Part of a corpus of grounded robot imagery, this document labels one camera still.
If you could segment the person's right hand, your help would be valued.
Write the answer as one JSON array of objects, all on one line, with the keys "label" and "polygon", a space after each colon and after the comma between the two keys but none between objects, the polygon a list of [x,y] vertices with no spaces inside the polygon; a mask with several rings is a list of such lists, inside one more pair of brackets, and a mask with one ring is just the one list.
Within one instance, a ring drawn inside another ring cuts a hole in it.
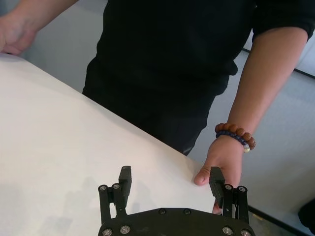
[{"label": "person's right hand", "polygon": [[19,55],[31,46],[36,31],[29,29],[26,22],[12,13],[0,17],[0,52]]}]

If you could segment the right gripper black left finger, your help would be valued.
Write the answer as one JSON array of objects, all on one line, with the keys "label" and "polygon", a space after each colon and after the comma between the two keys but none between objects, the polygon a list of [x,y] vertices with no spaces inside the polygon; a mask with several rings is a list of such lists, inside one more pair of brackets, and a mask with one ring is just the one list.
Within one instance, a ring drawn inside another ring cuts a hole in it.
[{"label": "right gripper black left finger", "polygon": [[131,184],[131,166],[122,166],[117,183],[114,183],[112,186],[103,184],[98,187],[102,225],[112,219],[110,213],[111,203],[115,206],[116,217],[121,218],[127,215],[126,205]]}]

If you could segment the person's left hand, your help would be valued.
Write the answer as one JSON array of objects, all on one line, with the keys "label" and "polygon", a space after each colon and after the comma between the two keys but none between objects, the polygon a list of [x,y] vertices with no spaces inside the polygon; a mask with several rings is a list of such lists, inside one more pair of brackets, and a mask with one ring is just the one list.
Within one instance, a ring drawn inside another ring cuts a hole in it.
[{"label": "person's left hand", "polygon": [[242,174],[243,146],[235,139],[221,135],[209,147],[207,158],[199,173],[194,178],[196,185],[209,182],[211,167],[219,167],[225,182],[238,187]]}]

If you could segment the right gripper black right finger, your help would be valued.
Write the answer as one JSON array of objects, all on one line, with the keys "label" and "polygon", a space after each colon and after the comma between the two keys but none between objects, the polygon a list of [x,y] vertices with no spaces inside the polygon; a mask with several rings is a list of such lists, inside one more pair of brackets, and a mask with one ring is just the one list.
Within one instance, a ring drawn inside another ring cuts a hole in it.
[{"label": "right gripper black right finger", "polygon": [[216,203],[222,211],[222,216],[233,218],[233,213],[235,213],[235,219],[249,223],[248,190],[246,187],[234,188],[231,184],[225,183],[219,167],[211,167],[209,185]]}]

